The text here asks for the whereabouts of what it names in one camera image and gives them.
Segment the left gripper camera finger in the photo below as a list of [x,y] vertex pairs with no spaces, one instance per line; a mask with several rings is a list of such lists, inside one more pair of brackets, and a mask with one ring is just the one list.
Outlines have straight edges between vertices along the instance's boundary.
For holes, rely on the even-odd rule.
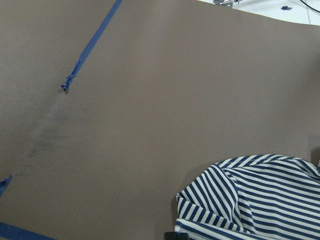
[[164,240],[189,240],[189,235],[187,233],[183,232],[165,232],[164,235]]

